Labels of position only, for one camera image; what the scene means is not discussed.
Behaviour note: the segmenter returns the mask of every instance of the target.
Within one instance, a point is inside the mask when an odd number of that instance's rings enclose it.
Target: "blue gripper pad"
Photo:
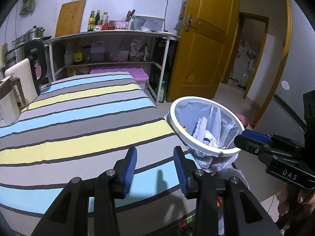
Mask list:
[[[244,130],[242,132],[242,136],[254,139],[258,142],[261,142],[267,145],[271,144],[271,137],[251,131],[251,130]]]
[[[182,154],[183,154],[183,151],[181,149],[178,150],[177,147],[175,147],[174,153],[173,153],[174,163],[175,163],[175,168],[176,168],[176,173],[177,173],[179,185],[181,187],[182,193],[187,198],[187,177],[185,175],[184,168],[183,168],[182,163],[181,163],[179,152],[182,152]]]
[[[130,154],[130,159],[129,159],[129,162],[127,164],[126,170],[125,170],[125,174],[123,176],[123,190],[122,190],[122,193],[123,193],[124,197],[126,197],[126,195],[130,191],[132,178],[133,178],[133,175],[134,175],[134,169],[136,168],[136,163],[137,163],[137,149],[136,149],[136,147],[134,147],[132,150],[129,149],[128,152],[131,152],[131,154]]]

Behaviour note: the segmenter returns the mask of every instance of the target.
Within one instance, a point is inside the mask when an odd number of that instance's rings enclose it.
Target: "door handle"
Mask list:
[[[201,24],[201,22],[199,20],[193,20],[193,16],[188,13],[187,17],[186,17],[186,22],[185,22],[185,31],[189,31],[189,28],[191,27],[191,23],[197,23],[197,24]]]

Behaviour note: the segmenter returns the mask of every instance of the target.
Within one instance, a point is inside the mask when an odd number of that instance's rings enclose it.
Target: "white shelf frame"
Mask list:
[[[153,50],[155,47],[155,38],[157,37],[164,37],[166,38],[166,46],[164,50],[164,56],[163,56],[163,63],[162,65],[158,64],[155,61],[148,61],[148,62],[131,62],[131,61],[125,61],[125,62],[99,62],[99,63],[84,63],[80,65],[73,65],[70,67],[80,67],[80,66],[93,66],[93,65],[103,65],[103,64],[154,64],[157,68],[161,70],[160,73],[160,80],[158,83],[158,90],[161,89],[162,86],[162,81],[163,81],[163,75],[164,75],[164,70],[165,70],[165,64],[166,64],[166,59],[167,59],[167,52],[169,50],[169,45],[170,45],[170,39],[171,38],[180,38],[180,36],[174,35],[172,33],[168,32],[143,32],[143,31],[133,31],[133,30],[108,30],[108,31],[98,31],[98,32],[86,32],[86,33],[78,33],[78,34],[71,34],[71,35],[66,35],[66,36],[61,36],[57,38],[50,39],[48,41],[49,45],[49,56],[50,56],[50,68],[51,68],[51,73],[52,73],[52,82],[56,81],[56,76],[65,68],[67,67],[62,67],[55,71],[55,65],[54,65],[54,56],[53,56],[53,45],[57,42],[68,40],[68,39],[74,39],[74,38],[79,38],[79,37],[87,37],[87,36],[96,36],[96,35],[106,35],[106,34],[136,34],[136,35],[145,35],[145,36],[151,36],[152,37],[152,48],[151,48],[151,57],[153,57]],[[150,81],[147,83],[147,87],[153,98],[155,99],[155,104],[159,104],[159,98],[160,98],[160,92],[158,91],[157,94],[154,93],[154,90],[150,86]]]

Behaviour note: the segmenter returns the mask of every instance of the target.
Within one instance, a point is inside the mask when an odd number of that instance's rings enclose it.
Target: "bed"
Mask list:
[[[116,200],[121,235],[157,235],[191,216],[196,201],[181,193],[173,162],[174,147],[186,148],[157,114],[124,72],[74,76],[42,88],[14,125],[0,128],[0,211],[10,227],[31,235],[73,177],[97,177],[130,145],[138,160],[129,195]]]

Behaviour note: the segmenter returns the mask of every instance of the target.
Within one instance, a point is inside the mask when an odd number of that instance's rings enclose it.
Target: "green bottle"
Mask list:
[[[94,12],[95,11],[91,11],[91,15],[89,18],[89,24],[88,24],[88,32],[93,31],[93,28],[94,28],[94,23],[95,23]]]
[[[165,96],[166,96],[166,88],[165,88],[164,84],[165,84],[165,82],[162,81],[162,85],[161,85],[161,89],[160,89],[160,96],[159,96],[159,99],[158,99],[158,101],[160,103],[164,102]]]

